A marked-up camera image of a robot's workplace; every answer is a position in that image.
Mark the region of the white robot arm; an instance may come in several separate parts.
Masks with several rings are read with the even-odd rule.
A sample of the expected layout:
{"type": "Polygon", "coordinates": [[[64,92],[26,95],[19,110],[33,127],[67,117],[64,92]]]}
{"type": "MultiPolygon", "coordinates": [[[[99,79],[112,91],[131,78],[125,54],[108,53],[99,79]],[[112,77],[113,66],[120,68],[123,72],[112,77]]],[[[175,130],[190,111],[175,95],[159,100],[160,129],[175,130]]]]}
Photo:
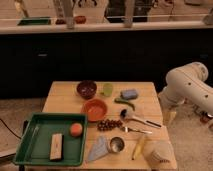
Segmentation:
{"type": "Polygon", "coordinates": [[[192,62],[167,73],[167,85],[158,94],[165,126],[172,122],[176,107],[182,105],[185,100],[213,114],[213,87],[205,83],[208,75],[207,67],[200,62],[192,62]]]}

